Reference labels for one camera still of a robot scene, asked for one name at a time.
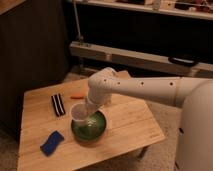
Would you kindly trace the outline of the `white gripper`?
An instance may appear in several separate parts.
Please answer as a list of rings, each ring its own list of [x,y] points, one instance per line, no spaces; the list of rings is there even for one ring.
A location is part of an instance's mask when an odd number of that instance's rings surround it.
[[[87,96],[85,103],[88,110],[98,110],[101,106],[107,103],[107,98],[92,98]]]

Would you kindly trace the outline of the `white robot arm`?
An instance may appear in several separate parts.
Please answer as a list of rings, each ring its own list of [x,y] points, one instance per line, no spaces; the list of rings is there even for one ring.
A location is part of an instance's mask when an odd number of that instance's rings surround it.
[[[119,78],[104,68],[88,79],[89,114],[112,93],[182,109],[175,171],[213,171],[213,79],[193,77]]]

